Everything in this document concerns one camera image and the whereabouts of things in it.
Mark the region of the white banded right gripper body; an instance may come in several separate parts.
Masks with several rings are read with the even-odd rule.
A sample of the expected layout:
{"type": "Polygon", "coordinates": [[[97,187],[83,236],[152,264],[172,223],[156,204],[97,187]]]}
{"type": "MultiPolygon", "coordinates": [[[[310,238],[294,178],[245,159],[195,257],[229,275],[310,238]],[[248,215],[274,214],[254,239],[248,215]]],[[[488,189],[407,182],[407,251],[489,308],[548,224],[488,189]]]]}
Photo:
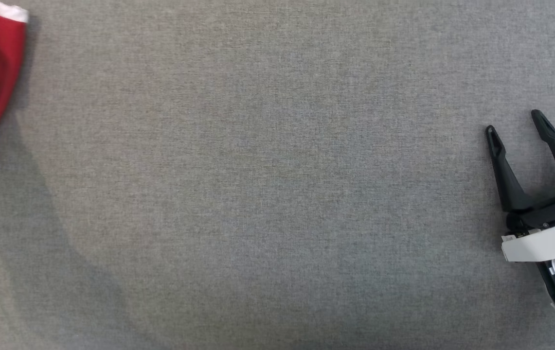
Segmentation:
{"type": "Polygon", "coordinates": [[[537,208],[510,212],[501,249],[508,262],[555,260],[555,198],[537,208]]]}

